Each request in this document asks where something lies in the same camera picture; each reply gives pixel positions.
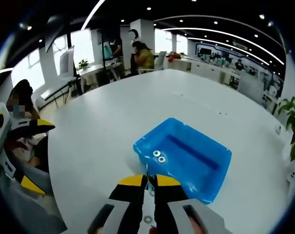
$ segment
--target metal washer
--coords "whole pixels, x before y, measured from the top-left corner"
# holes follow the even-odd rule
[[[151,216],[145,216],[144,217],[144,222],[145,223],[152,223],[153,222],[153,218]]]
[[[159,163],[164,163],[166,161],[165,157],[161,156],[158,158]]]
[[[154,155],[155,157],[159,157],[159,156],[161,155],[161,153],[160,153],[159,150],[155,150],[155,151],[153,152],[153,155]]]

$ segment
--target curved light strip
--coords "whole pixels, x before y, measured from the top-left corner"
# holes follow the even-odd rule
[[[81,31],[84,30],[86,28],[86,26],[88,25],[89,21],[91,20],[92,16],[95,14],[95,12],[99,9],[99,7],[105,2],[105,0],[99,0],[98,3],[95,5],[95,7],[93,8],[93,10],[90,12],[88,18],[85,20]]]
[[[208,40],[208,39],[201,39],[201,38],[187,38],[187,39],[191,39],[191,40],[204,40],[204,41],[209,41],[209,42],[213,42],[213,43],[217,43],[217,44],[221,44],[221,45],[225,45],[225,46],[228,46],[228,47],[231,47],[231,48],[234,48],[234,49],[237,49],[237,50],[240,50],[248,55],[251,55],[253,57],[255,57],[256,59],[260,60],[261,62],[265,63],[266,65],[269,66],[269,63],[264,61],[263,59],[260,59],[258,56],[255,56],[253,55],[252,53],[249,53],[248,51],[245,51],[245,50],[242,50],[238,47],[235,47],[235,46],[232,46],[232,45],[228,45],[228,44],[225,44],[223,42],[219,42],[219,41],[215,41],[215,40]]]
[[[236,36],[234,34],[230,34],[230,33],[226,33],[226,32],[222,32],[222,31],[218,31],[218,30],[213,30],[213,29],[207,29],[207,28],[165,28],[165,29],[162,29],[162,31],[171,31],[171,30],[201,30],[201,31],[208,31],[208,32],[214,32],[214,33],[222,33],[222,34],[225,34],[225,35],[228,35],[228,36],[231,36],[231,37],[234,37],[234,38],[238,38],[238,39],[241,39],[241,40],[244,40],[258,48],[260,48],[261,50],[265,51],[266,53],[268,53],[269,55],[271,55],[273,58],[275,58],[277,61],[279,61],[282,65],[285,65],[285,63],[283,63],[282,60],[280,60],[278,57],[276,57],[274,54],[272,54],[270,51],[268,51],[267,49],[263,48],[262,46],[259,46],[257,44],[255,44],[254,42],[250,41],[250,40],[247,40],[245,38],[241,38],[239,36]]]
[[[246,23],[243,23],[243,22],[240,22],[240,21],[237,21],[237,20],[234,20],[234,19],[229,19],[229,18],[225,18],[225,17],[220,17],[220,16],[207,16],[207,15],[184,15],[184,16],[171,16],[171,17],[166,17],[166,18],[162,18],[162,19],[157,19],[157,20],[154,20],[154,22],[156,21],[161,21],[161,20],[169,20],[169,19],[174,19],[174,18],[181,18],[181,17],[207,17],[207,18],[216,18],[216,19],[221,19],[221,20],[228,20],[228,21],[232,21],[232,22],[235,22],[235,23],[240,23],[242,25],[245,25],[247,27],[250,27],[260,33],[262,33],[263,35],[267,36],[269,39],[275,41],[277,44],[279,44],[281,47],[283,47],[282,44],[280,44],[277,40],[275,40],[273,37],[267,35],[266,33],[262,32],[261,30],[255,28],[255,27],[252,27],[251,25],[249,24],[246,24]]]
[[[3,72],[10,72],[12,70],[13,70],[13,67],[11,67],[11,68],[5,68],[5,69],[0,70],[0,74],[3,73]]]

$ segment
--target yellow shirt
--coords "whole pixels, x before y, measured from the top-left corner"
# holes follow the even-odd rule
[[[154,55],[150,50],[142,50],[140,56],[146,57],[146,61],[139,68],[141,69],[153,69],[154,68]]]

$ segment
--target window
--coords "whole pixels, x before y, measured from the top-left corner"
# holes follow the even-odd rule
[[[177,34],[177,53],[187,55],[187,37]]]
[[[14,67],[11,77],[13,87],[22,79],[28,80],[34,91],[44,85],[45,81],[40,64],[39,49],[23,58]]]
[[[172,34],[168,31],[155,29],[155,53],[160,51],[172,51]]]
[[[87,59],[89,63],[94,62],[91,31],[85,29],[83,31],[76,31],[71,33],[71,44],[75,46],[74,63],[78,67],[82,59]],[[63,35],[55,39],[53,43],[53,54],[56,73],[59,75],[59,59],[63,53],[68,49],[67,36]]]
[[[67,36],[63,35],[59,38],[56,38],[52,44],[53,54],[54,54],[54,63],[56,68],[56,73],[59,76],[59,59],[62,54],[64,54],[67,49]]]

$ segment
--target red object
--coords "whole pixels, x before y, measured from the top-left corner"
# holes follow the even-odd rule
[[[168,58],[168,61],[173,62],[174,59],[181,59],[181,56],[178,55],[178,54],[170,55],[169,58]]]

